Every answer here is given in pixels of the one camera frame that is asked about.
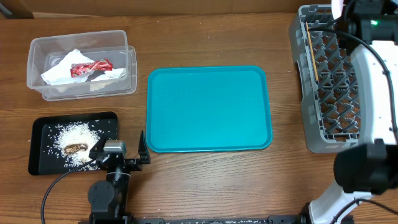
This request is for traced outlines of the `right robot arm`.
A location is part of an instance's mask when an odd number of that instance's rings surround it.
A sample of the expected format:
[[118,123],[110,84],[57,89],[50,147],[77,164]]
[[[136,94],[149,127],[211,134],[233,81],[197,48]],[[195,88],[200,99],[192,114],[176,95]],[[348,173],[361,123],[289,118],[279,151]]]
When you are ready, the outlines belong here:
[[301,223],[353,223],[348,214],[397,188],[397,1],[332,1],[333,29],[356,72],[358,145],[338,153],[334,181],[304,207]]

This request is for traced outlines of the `white paper napkin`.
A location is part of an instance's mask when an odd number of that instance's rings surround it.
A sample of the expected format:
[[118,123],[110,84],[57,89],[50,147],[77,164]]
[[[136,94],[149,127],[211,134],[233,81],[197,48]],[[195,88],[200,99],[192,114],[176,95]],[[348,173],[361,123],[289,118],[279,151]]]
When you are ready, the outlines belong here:
[[82,77],[72,77],[70,69],[73,64],[93,63],[94,60],[84,56],[78,49],[69,52],[56,66],[47,70],[41,77],[48,85],[63,85],[71,83],[83,83],[87,80],[87,75]]

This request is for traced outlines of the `red sauce packet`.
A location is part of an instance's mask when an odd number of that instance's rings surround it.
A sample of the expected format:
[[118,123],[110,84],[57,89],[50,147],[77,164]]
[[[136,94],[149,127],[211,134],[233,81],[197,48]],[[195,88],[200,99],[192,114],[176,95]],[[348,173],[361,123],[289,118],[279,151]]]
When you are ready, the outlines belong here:
[[80,77],[96,70],[111,71],[113,64],[108,59],[97,60],[90,63],[73,64],[70,73],[71,77]]

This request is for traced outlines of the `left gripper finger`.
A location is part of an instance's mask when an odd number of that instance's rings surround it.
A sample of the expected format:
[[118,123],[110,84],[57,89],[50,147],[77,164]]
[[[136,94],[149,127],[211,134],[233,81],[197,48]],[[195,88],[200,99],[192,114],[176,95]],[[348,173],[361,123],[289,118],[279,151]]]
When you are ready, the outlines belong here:
[[141,164],[150,164],[151,158],[147,148],[144,131],[141,131],[139,146],[138,146],[139,159]]
[[98,154],[103,151],[104,145],[107,141],[107,136],[102,134],[100,139],[96,142],[96,144],[90,149],[89,158],[96,159]]

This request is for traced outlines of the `wooden chopstick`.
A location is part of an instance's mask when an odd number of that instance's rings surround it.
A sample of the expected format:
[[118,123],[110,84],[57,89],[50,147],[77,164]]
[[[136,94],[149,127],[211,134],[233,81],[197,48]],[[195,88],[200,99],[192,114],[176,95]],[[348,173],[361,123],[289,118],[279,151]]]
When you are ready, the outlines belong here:
[[310,35],[308,22],[305,22],[305,27],[306,27],[307,36],[308,36],[308,44],[309,44],[309,49],[310,49],[310,55],[311,55],[311,60],[312,60],[312,67],[313,67],[313,72],[314,72],[314,76],[315,76],[315,81],[318,82],[319,77],[318,77],[318,71],[317,71],[317,67],[316,67],[315,56],[313,53],[312,38]]

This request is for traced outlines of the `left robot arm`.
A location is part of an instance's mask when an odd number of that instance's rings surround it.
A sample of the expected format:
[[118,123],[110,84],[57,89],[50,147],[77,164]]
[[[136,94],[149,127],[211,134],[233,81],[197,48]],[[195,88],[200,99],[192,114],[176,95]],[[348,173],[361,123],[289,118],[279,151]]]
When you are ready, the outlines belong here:
[[89,158],[106,172],[104,180],[95,182],[88,191],[91,205],[90,223],[136,223],[126,210],[131,172],[141,171],[150,164],[146,139],[141,132],[138,158],[126,158],[126,145],[122,140],[109,140],[102,136],[90,149]]

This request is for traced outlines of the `brown food scrap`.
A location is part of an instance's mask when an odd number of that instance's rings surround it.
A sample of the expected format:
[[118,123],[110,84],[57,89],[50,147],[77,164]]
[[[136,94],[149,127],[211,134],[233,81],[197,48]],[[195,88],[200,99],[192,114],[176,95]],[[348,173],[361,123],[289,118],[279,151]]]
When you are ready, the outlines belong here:
[[79,144],[70,144],[67,145],[63,151],[65,154],[70,155],[74,154],[80,151],[86,151],[88,149],[88,145],[85,143],[79,143]]

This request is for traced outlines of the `pile of white rice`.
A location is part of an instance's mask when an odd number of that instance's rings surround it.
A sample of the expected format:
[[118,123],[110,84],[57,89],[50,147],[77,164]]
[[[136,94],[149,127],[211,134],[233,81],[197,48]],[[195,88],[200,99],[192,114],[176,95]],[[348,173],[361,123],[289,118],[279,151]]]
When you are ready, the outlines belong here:
[[[118,138],[118,124],[114,119],[72,121],[46,124],[40,145],[41,174],[64,173],[90,160],[90,149],[105,134],[108,139]],[[70,144],[85,143],[86,151],[67,155],[63,149]]]

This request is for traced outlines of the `large white plate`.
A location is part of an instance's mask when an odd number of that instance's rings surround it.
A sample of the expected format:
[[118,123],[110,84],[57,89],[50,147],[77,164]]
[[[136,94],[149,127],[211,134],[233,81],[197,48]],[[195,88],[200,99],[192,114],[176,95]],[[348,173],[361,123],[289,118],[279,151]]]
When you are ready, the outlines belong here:
[[333,19],[339,19],[342,16],[345,0],[331,0],[331,15]]

